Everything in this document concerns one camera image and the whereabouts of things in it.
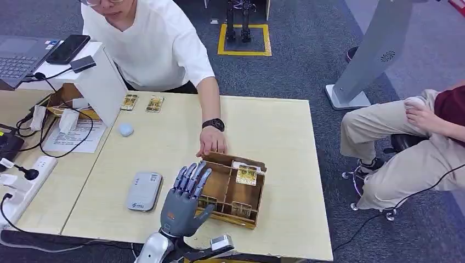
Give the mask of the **desk person's hand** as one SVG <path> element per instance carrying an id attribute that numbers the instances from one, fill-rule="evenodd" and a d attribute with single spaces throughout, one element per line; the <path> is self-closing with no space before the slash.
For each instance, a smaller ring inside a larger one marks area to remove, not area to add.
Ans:
<path id="1" fill-rule="evenodd" d="M 208 126 L 200 132 L 200 149 L 196 157 L 209 155 L 211 152 L 227 153 L 227 141 L 223 132 Z"/>

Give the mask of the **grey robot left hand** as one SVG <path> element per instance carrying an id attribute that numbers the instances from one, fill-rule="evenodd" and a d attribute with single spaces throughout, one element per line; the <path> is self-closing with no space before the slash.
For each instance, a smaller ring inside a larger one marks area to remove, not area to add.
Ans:
<path id="1" fill-rule="evenodd" d="M 179 171 L 173 187 L 168 191 L 160 214 L 160 230 L 170 237 L 190 237 L 209 218 L 215 208 L 209 204 L 196 215 L 199 198 L 212 172 L 206 162 L 192 163 Z"/>

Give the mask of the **seated person's hand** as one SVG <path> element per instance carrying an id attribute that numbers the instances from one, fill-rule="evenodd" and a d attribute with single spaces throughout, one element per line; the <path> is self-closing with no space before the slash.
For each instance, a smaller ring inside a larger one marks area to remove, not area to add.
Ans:
<path id="1" fill-rule="evenodd" d="M 443 120 L 424 105 L 404 104 L 406 117 L 409 123 L 431 133 L 440 133 Z"/>

